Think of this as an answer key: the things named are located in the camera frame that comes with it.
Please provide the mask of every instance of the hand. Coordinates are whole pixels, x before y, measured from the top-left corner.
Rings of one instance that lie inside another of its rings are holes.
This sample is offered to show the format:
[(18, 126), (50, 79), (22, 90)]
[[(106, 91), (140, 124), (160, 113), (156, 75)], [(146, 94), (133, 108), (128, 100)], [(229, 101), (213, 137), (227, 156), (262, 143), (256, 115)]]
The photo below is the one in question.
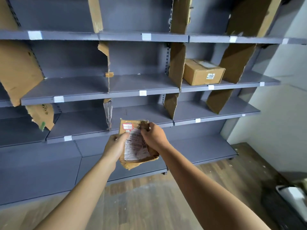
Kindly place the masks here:
[(154, 123), (149, 123), (150, 130), (146, 131), (141, 129), (141, 134), (145, 142), (158, 153), (163, 148), (170, 145), (169, 141), (166, 138), (166, 135), (161, 127)]
[(125, 146), (125, 141), (129, 137), (129, 133), (111, 135), (103, 151), (101, 159), (108, 160), (109, 163), (114, 164), (119, 159)]

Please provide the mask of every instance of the left hand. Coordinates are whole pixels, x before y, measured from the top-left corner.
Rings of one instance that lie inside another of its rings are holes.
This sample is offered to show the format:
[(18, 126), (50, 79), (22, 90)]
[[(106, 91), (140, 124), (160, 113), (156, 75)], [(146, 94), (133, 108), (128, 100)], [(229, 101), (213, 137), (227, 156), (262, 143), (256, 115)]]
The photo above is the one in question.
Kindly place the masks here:
[(111, 135), (103, 151), (102, 159), (105, 158), (110, 163), (116, 163), (122, 154), (125, 141), (128, 139), (129, 133)]

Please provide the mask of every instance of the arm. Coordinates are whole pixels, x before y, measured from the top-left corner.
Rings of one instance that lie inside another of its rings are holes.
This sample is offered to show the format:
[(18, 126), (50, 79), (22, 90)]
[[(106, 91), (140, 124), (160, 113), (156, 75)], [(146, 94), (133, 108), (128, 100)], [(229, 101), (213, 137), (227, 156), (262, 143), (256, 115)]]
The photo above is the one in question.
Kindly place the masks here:
[(154, 123), (150, 123), (150, 128), (141, 132), (145, 142), (162, 156), (204, 229), (269, 230), (251, 209), (178, 152), (162, 128)]
[(115, 169), (128, 133), (122, 134), (116, 141), (111, 135), (101, 159), (88, 171), (69, 194), (37, 225), (35, 230), (83, 230), (98, 202), (98, 199)]

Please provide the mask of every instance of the wooden floor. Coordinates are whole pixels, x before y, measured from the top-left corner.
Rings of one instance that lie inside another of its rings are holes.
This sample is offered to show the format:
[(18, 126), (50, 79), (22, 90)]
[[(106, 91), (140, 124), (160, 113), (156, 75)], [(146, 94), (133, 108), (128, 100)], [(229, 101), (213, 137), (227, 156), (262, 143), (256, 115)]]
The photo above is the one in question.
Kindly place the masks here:
[[(286, 181), (248, 144), (233, 146), (239, 156), (199, 168), (250, 207), (271, 229), (278, 229), (260, 204), (262, 186)], [(0, 230), (33, 229), (64, 196), (11, 207), (0, 212)], [(112, 184), (91, 216), (87, 230), (202, 229), (171, 173)]]

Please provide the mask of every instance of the forearm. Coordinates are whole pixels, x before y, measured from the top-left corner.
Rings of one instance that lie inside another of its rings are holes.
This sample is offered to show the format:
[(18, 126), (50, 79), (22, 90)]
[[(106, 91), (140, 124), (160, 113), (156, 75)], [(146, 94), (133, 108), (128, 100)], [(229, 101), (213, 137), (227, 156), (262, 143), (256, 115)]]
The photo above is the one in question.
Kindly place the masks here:
[(269, 229), (251, 209), (202, 173), (174, 147), (164, 146), (159, 153), (203, 228)]
[(115, 168), (102, 157), (36, 230), (83, 230)]

